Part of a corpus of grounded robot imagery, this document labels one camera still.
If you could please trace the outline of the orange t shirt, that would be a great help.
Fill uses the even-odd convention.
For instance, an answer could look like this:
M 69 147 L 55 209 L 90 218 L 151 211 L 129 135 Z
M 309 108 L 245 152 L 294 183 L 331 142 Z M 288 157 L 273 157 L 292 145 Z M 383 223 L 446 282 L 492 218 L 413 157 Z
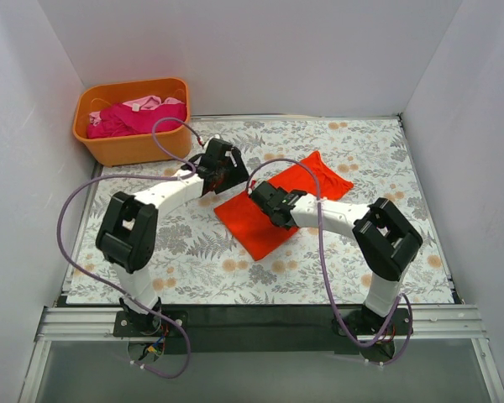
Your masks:
M 339 200 L 354 187 L 352 182 L 328 168 L 318 151 L 312 152 L 301 160 L 301 163 L 318 178 L 321 195 L 329 200 Z M 297 165 L 273 176 L 269 182 L 286 191 L 301 190 L 316 193 L 312 175 Z M 216 207 L 214 212 L 255 261 L 263 259 L 297 232 L 295 228 L 284 229 L 274 226 L 268 216 L 249 199 L 245 191 Z

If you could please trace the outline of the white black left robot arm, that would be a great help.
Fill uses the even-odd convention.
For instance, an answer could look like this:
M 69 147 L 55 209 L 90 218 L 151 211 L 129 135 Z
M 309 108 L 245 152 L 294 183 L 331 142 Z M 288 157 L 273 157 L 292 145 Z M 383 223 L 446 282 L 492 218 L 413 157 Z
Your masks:
M 242 154 L 231 143 L 211 138 L 203 152 L 189 159 L 168 180 L 127 194 L 115 193 L 96 237 L 96 247 L 117 274 L 127 321 L 145 336 L 162 324 L 160 298 L 147 268 L 155 251 L 158 218 L 205 196 L 219 194 L 246 182 L 249 173 Z

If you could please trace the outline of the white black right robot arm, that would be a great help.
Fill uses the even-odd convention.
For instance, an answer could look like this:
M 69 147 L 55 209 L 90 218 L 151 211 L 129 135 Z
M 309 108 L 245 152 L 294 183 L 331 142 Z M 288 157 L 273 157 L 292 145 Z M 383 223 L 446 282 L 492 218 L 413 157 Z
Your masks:
M 278 228 L 316 228 L 353 239 L 372 272 L 360 314 L 340 324 L 354 335 L 364 325 L 370 332 L 392 328 L 394 311 L 409 264 L 423 238 L 396 205 L 383 197 L 370 205 L 319 200 L 305 191 L 286 191 L 263 181 L 249 191 L 251 201 Z

